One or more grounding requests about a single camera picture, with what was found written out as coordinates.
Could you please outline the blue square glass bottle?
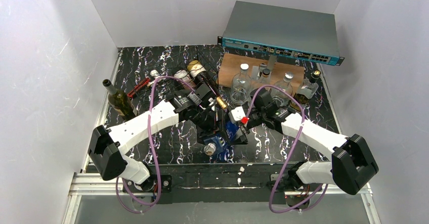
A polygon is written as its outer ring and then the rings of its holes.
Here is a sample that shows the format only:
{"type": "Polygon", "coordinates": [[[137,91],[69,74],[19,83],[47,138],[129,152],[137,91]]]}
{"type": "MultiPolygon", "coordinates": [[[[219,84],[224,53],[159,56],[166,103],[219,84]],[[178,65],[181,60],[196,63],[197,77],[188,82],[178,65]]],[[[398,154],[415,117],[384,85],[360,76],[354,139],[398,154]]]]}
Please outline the blue square glass bottle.
{"type": "Polygon", "coordinates": [[[225,151],[229,144],[235,140],[238,130],[239,126],[237,123],[228,121],[220,130],[201,135],[202,143],[204,144],[204,153],[212,156],[225,151]]]}

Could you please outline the clear bottle grey label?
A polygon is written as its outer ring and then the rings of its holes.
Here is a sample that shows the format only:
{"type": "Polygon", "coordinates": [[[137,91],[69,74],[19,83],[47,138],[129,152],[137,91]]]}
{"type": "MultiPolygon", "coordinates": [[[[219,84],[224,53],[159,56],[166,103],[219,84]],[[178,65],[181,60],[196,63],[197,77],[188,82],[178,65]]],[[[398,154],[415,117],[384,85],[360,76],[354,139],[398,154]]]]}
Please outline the clear bottle grey label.
{"type": "Polygon", "coordinates": [[[236,105],[245,104],[249,97],[251,78],[248,75],[249,65],[240,65],[240,72],[234,75],[230,88],[230,99],[236,105]]]}

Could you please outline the clear bottle gold label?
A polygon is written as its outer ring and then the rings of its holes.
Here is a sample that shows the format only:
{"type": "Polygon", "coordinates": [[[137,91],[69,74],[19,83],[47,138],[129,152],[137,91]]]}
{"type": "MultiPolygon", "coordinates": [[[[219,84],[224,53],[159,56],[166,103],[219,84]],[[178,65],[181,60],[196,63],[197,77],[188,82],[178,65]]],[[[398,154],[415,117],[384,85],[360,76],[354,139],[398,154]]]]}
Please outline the clear bottle gold label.
{"type": "Polygon", "coordinates": [[[299,85],[295,95],[293,98],[297,101],[297,103],[291,101],[290,107],[296,111],[301,111],[299,109],[299,105],[301,105],[302,108],[305,108],[308,104],[309,100],[314,96],[317,89],[319,88],[319,85],[317,83],[318,79],[321,76],[320,70],[314,70],[310,77],[305,78],[302,83],[299,85]]]}

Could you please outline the dark bottle brown label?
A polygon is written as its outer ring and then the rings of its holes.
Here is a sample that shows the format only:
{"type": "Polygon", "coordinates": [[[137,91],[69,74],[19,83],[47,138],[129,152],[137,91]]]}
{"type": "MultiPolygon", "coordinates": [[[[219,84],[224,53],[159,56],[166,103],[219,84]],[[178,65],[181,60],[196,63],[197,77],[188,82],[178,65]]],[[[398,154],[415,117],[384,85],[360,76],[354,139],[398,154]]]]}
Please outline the dark bottle brown label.
{"type": "Polygon", "coordinates": [[[109,79],[104,79],[102,84],[108,92],[109,104],[123,120],[131,120],[138,115],[136,108],[123,90],[116,88],[109,79]]]}

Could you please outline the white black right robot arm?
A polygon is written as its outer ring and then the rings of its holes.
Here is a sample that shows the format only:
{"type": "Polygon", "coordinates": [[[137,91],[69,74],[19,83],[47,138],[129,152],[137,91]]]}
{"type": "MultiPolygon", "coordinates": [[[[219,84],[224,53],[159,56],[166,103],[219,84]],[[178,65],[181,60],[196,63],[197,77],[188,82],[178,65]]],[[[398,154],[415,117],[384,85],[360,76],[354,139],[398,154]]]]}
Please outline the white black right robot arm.
{"type": "Polygon", "coordinates": [[[285,136],[295,137],[328,159],[301,161],[286,167],[278,191],[298,189],[307,184],[330,184],[355,195],[379,172],[362,136],[347,137],[303,119],[300,113],[275,102],[266,88],[252,93],[255,101],[251,109],[239,106],[230,111],[234,123],[242,124],[245,129],[265,124],[285,136]]]}

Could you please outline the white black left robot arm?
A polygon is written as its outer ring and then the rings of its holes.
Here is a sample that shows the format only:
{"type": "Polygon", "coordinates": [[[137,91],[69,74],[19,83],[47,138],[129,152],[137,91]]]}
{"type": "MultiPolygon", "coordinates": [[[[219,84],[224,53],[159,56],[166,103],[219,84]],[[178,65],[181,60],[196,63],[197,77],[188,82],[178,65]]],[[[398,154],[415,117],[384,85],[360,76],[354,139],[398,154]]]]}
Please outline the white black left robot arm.
{"type": "Polygon", "coordinates": [[[150,177],[148,167],[127,156],[138,143],[164,128],[181,121],[191,121],[201,130],[213,133],[218,127],[219,114],[213,110],[216,100],[208,100],[203,106],[196,92],[179,90],[165,97],[152,109],[122,124],[93,129],[88,155],[102,180],[117,177],[142,184],[150,177]]]}

